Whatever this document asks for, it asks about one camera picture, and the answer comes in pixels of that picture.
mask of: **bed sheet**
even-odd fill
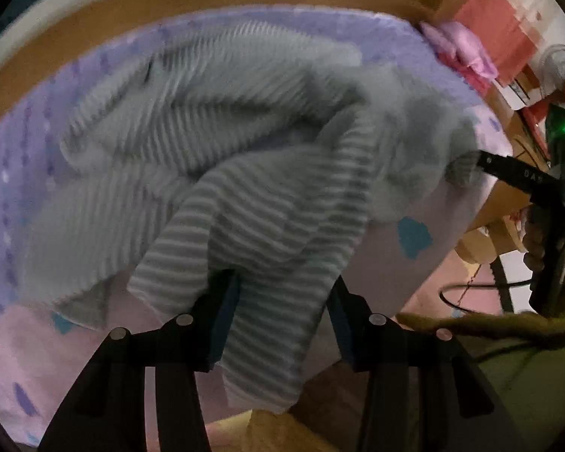
[[[511,153],[498,120],[477,93],[437,62],[410,24],[389,15],[291,6],[198,12],[120,36],[67,64],[0,120],[0,420],[15,440],[30,445],[40,440],[67,389],[106,335],[17,304],[16,267],[25,226],[50,193],[75,175],[58,149],[70,110],[130,57],[149,53],[189,29],[246,20],[354,43],[365,63],[398,63],[470,110],[480,148]],[[364,295],[374,310],[397,312],[455,246],[492,185],[487,177],[471,188],[442,183],[398,223],[369,226],[344,272],[350,290]],[[110,301],[109,327],[123,325],[136,332],[158,326],[142,303],[123,289],[116,294]],[[307,376],[337,358],[332,329],[324,318],[308,356]],[[199,376],[199,388],[207,422],[238,411],[221,405],[217,373]],[[154,427],[148,428],[150,435]]]

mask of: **gray fabric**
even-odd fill
[[[64,316],[75,300],[69,312],[92,326],[80,298],[137,264],[128,290],[167,320],[209,272],[234,267],[229,400],[280,412],[368,220],[401,218],[476,142],[464,113],[395,66],[246,23],[119,70],[77,107],[61,148],[82,177],[31,225],[27,297]]]

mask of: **black cable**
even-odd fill
[[[511,287],[522,287],[522,286],[526,286],[527,284],[531,283],[531,279],[529,280],[522,280],[521,282],[511,282],[508,284],[450,284],[447,286],[443,286],[440,290],[439,290],[439,298],[441,299],[441,301],[450,306],[453,309],[457,309],[458,311],[462,311],[463,313],[479,313],[479,311],[475,311],[473,309],[468,309],[465,307],[462,307],[458,304],[455,304],[453,302],[450,302],[449,300],[446,299],[446,296],[444,295],[445,292],[448,292],[449,290],[452,289],[510,289]]]

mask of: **metal screw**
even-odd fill
[[[180,315],[176,318],[178,326],[189,326],[193,324],[194,318],[191,315]]]
[[[452,331],[447,330],[446,328],[440,328],[435,332],[435,336],[437,336],[442,342],[449,342],[452,339]]]
[[[368,321],[374,326],[383,326],[387,322],[387,318],[379,313],[373,313],[369,316]]]
[[[109,336],[111,337],[111,340],[121,340],[127,334],[128,332],[125,328],[113,328],[109,333]]]

